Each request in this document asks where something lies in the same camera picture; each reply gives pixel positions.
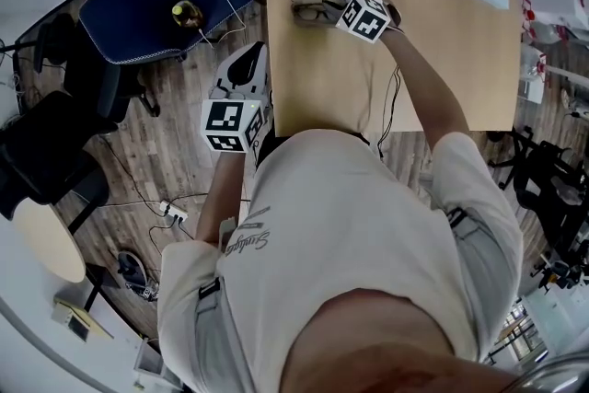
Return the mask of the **blue office chair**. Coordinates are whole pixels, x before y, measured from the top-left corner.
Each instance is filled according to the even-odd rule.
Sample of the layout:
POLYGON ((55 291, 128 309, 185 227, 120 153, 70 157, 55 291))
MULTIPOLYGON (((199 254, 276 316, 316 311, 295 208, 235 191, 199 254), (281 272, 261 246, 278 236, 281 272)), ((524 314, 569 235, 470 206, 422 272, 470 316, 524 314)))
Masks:
POLYGON ((112 121, 121 121, 131 98, 157 116, 138 79, 143 64, 180 59, 236 12, 255 0, 189 0, 204 16, 200 29, 180 27, 172 7, 181 0, 86 0, 79 19, 60 14, 40 26, 33 67, 64 65, 64 87, 112 121))

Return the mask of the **dark-framed eyeglasses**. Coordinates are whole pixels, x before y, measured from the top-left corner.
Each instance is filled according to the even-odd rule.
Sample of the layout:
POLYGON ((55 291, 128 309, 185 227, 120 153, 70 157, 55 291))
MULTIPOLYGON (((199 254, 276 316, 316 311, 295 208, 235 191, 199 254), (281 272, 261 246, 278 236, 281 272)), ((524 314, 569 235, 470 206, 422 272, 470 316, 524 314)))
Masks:
POLYGON ((328 9, 319 4, 295 4, 292 13, 296 21, 303 23, 334 24, 336 22, 328 9))

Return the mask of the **black headrest office chair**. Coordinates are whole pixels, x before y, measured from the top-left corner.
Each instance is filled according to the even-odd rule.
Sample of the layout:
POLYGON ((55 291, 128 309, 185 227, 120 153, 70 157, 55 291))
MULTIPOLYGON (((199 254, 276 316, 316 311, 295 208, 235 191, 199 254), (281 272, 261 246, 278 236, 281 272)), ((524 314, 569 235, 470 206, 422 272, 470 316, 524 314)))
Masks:
POLYGON ((0 214, 11 220, 27 198, 55 204, 85 176, 82 157, 95 135, 118 126, 72 96, 53 91, 0 130, 0 214))

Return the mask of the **person's light grey shirt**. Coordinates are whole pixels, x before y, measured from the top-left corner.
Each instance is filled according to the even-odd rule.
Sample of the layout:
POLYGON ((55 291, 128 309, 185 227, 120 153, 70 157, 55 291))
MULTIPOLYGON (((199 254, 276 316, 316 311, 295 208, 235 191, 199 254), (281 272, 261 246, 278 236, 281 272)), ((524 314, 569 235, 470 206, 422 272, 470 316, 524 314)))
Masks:
POLYGON ((295 339, 330 299, 405 298, 480 361, 520 281, 523 236, 475 143, 433 150, 432 204, 359 138, 309 130, 260 164, 250 212, 226 247, 170 244, 157 303, 165 365, 200 393, 278 393, 295 339))

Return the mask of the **person's right forearm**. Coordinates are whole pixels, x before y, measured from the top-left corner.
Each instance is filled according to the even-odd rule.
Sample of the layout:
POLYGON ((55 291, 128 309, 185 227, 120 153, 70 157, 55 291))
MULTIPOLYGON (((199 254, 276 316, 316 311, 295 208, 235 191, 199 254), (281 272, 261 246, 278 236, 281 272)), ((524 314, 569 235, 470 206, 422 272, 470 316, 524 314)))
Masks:
POLYGON ((400 30, 387 29, 380 40, 403 76, 430 149, 450 133, 467 134, 468 123, 456 96, 409 38, 400 30))

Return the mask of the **round wooden side table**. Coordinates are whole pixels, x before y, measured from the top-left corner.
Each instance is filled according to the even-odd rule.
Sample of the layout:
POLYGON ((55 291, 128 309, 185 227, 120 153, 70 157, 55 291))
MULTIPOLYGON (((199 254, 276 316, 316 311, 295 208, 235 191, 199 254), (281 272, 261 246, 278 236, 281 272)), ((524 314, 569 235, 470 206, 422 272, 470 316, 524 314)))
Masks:
POLYGON ((17 205, 12 223, 49 272, 70 283, 84 280, 86 265, 82 254, 52 205, 41 205, 27 198, 17 205))

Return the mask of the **black wheeled chair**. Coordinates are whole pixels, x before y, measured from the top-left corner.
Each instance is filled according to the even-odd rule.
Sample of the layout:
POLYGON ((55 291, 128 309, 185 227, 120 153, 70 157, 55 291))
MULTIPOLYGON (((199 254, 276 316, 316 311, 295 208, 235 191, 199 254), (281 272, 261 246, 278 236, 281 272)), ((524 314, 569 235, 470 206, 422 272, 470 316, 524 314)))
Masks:
POLYGON ((589 217, 589 174, 582 165, 566 163, 562 148, 547 141, 536 143, 528 126, 520 133, 487 133, 493 142, 505 136, 512 139, 514 156, 488 162, 490 168, 510 169, 499 188, 512 186, 519 205, 536 214, 548 243, 554 249, 569 249, 589 217))

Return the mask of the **small white box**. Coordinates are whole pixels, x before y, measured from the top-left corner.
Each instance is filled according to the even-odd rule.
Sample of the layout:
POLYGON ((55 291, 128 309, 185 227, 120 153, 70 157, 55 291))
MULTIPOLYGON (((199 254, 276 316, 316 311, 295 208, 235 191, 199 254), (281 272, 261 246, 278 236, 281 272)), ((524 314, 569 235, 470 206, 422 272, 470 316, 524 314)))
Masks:
POLYGON ((533 80, 520 79, 517 96, 526 101, 540 105, 543 101, 545 85, 541 78, 533 80))

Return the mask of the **small beige appliance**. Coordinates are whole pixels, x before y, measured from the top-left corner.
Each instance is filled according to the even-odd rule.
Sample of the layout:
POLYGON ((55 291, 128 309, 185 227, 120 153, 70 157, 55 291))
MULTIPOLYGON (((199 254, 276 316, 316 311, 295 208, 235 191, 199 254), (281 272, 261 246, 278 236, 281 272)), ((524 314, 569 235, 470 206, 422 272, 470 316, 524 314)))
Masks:
POLYGON ((113 335, 98 323, 84 308, 59 297, 53 299, 51 319, 86 343, 90 335, 113 339, 113 335))

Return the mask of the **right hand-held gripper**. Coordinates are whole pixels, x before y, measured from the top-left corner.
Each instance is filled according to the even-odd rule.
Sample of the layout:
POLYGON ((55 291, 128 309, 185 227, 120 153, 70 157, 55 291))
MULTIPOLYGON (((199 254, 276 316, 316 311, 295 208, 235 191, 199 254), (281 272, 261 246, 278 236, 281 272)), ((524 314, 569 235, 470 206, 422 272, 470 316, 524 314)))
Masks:
POLYGON ((401 16, 398 10, 384 0, 350 0, 345 6, 341 1, 326 0, 328 11, 341 12, 336 28, 356 38, 376 43, 386 29, 399 30, 401 16))

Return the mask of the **white power strip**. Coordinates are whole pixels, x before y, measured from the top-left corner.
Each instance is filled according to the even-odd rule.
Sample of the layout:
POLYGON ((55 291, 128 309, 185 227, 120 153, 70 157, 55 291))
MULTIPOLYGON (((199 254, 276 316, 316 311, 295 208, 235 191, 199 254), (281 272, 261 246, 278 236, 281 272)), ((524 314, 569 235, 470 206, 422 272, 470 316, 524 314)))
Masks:
POLYGON ((186 221, 189 216, 185 210, 168 201, 161 201, 159 204, 159 209, 164 216, 169 216, 171 218, 177 219, 178 221, 186 221))

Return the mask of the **clear container with red clasps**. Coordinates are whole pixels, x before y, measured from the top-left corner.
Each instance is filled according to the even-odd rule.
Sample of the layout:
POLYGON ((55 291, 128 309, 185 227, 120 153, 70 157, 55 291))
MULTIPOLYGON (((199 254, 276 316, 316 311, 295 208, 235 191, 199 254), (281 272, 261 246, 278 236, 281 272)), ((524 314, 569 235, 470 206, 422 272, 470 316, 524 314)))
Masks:
POLYGON ((546 54, 537 48, 522 43, 520 56, 520 78, 525 81, 544 81, 546 54))
POLYGON ((532 10, 526 10, 524 16, 526 32, 532 42, 550 45, 565 41, 589 47, 589 35, 579 38, 565 26, 542 23, 532 10))

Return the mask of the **black floor device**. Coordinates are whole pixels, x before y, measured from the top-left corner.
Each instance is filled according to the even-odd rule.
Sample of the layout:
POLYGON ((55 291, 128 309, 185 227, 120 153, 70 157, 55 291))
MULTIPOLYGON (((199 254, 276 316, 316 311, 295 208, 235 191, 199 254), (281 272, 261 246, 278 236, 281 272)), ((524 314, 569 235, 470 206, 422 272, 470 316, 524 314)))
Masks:
POLYGON ((154 302, 158 297, 158 283, 150 278, 141 260, 131 251, 118 253, 119 269, 117 273, 123 278, 125 287, 147 302, 154 302))

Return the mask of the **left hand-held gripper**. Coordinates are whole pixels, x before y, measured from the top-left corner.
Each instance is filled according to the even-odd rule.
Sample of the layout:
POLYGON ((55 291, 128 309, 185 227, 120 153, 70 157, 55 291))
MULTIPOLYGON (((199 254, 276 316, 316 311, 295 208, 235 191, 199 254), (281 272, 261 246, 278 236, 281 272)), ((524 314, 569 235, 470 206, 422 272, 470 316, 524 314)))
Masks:
MULTIPOLYGON (((262 41, 233 52, 219 65, 216 86, 261 92, 266 85, 267 55, 262 41)), ((269 105, 267 91, 253 95, 212 91, 202 102, 201 136, 213 151, 247 153, 268 120, 269 105)))

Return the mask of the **person's black trousers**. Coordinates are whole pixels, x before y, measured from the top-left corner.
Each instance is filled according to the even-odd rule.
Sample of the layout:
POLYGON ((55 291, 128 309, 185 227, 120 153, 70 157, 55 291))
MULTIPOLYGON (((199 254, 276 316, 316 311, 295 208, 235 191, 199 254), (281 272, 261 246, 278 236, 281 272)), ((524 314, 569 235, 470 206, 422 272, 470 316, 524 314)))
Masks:
POLYGON ((291 137, 267 137, 259 164, 285 169, 359 170, 376 163, 369 146, 358 136, 335 130, 313 129, 291 137))

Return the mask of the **person's left forearm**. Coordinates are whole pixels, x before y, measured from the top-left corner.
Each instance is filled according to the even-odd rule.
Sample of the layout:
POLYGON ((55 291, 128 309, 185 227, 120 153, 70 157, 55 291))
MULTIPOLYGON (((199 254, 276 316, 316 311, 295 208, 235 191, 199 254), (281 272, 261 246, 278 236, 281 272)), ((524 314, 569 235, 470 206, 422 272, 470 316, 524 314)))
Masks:
POLYGON ((245 154, 222 153, 196 226, 195 239, 211 245, 219 240, 221 224, 237 223, 245 169, 245 154))

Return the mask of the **yellow-capped drink bottle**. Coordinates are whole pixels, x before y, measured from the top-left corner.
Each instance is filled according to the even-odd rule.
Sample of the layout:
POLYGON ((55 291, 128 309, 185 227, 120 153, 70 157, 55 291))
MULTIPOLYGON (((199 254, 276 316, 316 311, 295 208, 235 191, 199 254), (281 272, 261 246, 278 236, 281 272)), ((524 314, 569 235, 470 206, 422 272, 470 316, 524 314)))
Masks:
POLYGON ((172 17, 183 28, 200 29, 204 24, 204 16, 199 7, 189 0, 181 0, 172 7, 172 17))

